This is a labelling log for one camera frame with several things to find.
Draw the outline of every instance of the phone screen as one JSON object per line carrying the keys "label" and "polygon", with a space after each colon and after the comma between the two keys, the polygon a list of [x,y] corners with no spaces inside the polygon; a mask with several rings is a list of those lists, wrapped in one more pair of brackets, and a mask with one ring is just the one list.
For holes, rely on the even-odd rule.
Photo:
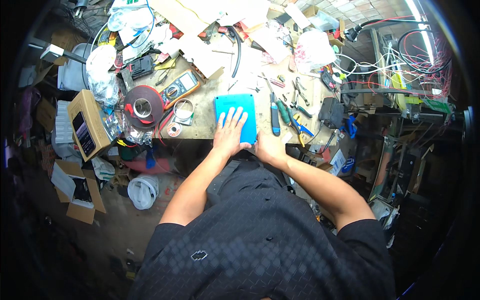
{"label": "phone screen", "polygon": [[90,136],[82,112],[79,112],[73,119],[73,129],[75,130],[78,140],[80,141],[80,146],[85,152],[85,155],[89,156],[95,149],[95,143]]}

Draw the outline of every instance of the blue tablet case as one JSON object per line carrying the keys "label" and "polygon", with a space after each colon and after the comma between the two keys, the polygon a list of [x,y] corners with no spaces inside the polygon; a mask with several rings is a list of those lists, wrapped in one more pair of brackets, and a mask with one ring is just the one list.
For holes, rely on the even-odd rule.
{"label": "blue tablet case", "polygon": [[257,139],[257,121],[255,120],[255,101],[252,94],[233,94],[233,95],[223,95],[217,96],[213,100],[216,122],[222,112],[225,115],[228,114],[228,110],[231,107],[235,108],[237,111],[238,107],[243,107],[243,111],[248,113],[248,118],[245,124],[243,125],[240,143],[255,143]]}

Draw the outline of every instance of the black battery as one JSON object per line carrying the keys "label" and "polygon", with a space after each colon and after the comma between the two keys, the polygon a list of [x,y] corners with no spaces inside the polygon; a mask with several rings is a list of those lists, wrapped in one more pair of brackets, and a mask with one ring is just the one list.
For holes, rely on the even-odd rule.
{"label": "black battery", "polygon": [[132,79],[150,75],[154,71],[153,58],[150,55],[145,55],[143,57],[132,60],[128,65],[127,69],[132,74]]}

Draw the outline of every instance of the black power supply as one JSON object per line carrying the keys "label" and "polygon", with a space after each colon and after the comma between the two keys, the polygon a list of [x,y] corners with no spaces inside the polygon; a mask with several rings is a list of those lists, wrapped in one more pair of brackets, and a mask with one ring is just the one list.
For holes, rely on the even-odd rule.
{"label": "black power supply", "polygon": [[328,128],[340,128],[343,120],[343,106],[333,97],[324,98],[318,119],[324,121]]}

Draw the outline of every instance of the digital multimeter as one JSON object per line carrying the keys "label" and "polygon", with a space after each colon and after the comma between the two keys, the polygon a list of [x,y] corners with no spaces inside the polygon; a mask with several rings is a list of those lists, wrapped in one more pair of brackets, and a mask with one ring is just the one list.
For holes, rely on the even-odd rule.
{"label": "digital multimeter", "polygon": [[172,107],[177,100],[190,94],[199,86],[200,82],[197,80],[191,70],[183,72],[160,92],[164,109]]}

